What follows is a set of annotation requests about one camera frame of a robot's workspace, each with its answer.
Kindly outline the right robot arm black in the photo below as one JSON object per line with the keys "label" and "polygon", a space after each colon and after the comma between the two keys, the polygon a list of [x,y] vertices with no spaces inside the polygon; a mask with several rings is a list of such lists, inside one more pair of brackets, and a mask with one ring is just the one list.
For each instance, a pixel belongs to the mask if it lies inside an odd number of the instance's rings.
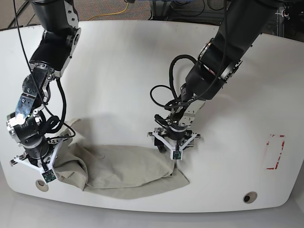
{"label": "right robot arm black", "polygon": [[[42,40],[31,58],[26,59],[29,75],[15,112],[8,116],[7,129],[24,154],[11,165],[22,163],[54,180],[53,164],[60,144],[69,135],[60,135],[65,126],[67,101],[60,79],[78,44],[81,29],[78,13],[71,0],[33,0],[31,5],[44,29]],[[62,114],[46,118],[50,82],[55,81],[62,98]]]}

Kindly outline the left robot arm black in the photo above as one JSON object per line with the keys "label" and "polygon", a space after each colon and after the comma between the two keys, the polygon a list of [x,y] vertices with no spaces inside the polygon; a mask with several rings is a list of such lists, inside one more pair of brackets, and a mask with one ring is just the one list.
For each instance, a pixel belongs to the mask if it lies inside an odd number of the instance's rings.
{"label": "left robot arm black", "polygon": [[[238,70],[241,58],[282,5],[281,0],[224,1],[224,17],[218,31],[198,57],[178,55],[172,60],[167,88],[173,99],[163,106],[169,115],[163,118],[156,114],[154,120],[159,128],[149,133],[159,152],[170,152],[174,160],[181,159],[183,151],[199,136],[190,129],[196,112],[207,100],[213,99]],[[177,92],[173,69],[181,59],[190,60],[193,67]]]}

